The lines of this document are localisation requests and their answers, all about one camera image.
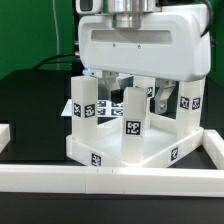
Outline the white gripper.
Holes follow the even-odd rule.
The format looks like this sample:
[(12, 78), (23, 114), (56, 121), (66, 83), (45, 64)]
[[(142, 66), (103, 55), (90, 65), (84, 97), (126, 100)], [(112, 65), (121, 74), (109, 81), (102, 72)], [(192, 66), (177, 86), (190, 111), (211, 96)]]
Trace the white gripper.
[(155, 113), (163, 114), (175, 81), (200, 80), (210, 71), (207, 20), (203, 4), (147, 13), (138, 29), (113, 28), (108, 14), (84, 16), (78, 28), (80, 58), (85, 67), (103, 70), (108, 98), (114, 103), (123, 101), (116, 72), (161, 78), (156, 80), (154, 100)]

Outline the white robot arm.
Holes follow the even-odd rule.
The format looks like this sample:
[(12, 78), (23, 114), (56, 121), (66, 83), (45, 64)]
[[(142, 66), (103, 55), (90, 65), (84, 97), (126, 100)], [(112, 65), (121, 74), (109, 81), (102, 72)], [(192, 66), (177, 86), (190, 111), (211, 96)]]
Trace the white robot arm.
[(108, 98), (123, 98), (120, 73), (179, 86), (178, 107), (197, 111), (211, 67), (208, 0), (77, 0), (80, 58), (102, 72)]

